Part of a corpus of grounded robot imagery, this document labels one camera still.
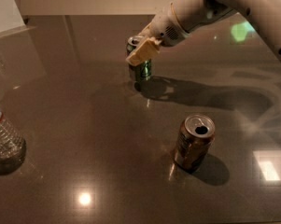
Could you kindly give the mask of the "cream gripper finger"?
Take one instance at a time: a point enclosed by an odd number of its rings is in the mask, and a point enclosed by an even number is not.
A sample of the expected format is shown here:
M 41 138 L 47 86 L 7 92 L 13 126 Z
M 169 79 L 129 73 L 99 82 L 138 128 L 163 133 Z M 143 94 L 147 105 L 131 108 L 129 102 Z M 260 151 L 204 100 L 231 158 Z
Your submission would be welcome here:
M 131 36 L 127 42 L 128 55 L 126 62 L 137 66 L 160 52 L 161 39 L 148 36 Z

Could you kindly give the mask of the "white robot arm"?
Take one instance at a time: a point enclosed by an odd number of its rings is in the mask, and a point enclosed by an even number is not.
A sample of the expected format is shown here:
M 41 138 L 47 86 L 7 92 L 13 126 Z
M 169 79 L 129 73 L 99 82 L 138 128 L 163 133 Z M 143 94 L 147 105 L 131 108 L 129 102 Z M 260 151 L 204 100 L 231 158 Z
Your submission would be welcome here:
M 137 66 L 173 47 L 201 26 L 241 14 L 281 62 L 281 0 L 175 0 L 139 33 L 126 61 Z

